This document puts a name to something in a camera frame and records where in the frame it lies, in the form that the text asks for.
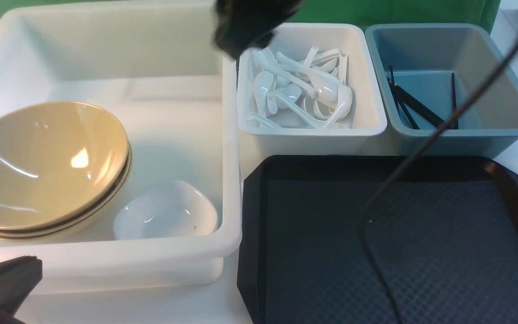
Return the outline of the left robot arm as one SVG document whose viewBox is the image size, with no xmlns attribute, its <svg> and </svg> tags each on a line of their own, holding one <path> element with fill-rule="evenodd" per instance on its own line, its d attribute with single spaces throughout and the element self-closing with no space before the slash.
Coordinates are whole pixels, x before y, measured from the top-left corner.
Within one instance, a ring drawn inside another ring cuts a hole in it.
<svg viewBox="0 0 518 324">
<path fill-rule="evenodd" d="M 43 263 L 36 256 L 0 262 L 0 324 L 21 324 L 16 313 L 43 277 Z"/>
</svg>

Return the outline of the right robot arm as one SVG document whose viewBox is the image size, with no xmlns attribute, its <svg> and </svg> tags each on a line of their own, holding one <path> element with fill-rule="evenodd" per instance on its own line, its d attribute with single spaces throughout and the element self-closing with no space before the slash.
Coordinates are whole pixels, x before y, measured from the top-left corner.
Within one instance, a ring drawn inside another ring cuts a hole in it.
<svg viewBox="0 0 518 324">
<path fill-rule="evenodd" d="M 232 59 L 248 49 L 265 49 L 275 30 L 300 9 L 302 0 L 216 0 L 213 43 Z"/>
</svg>

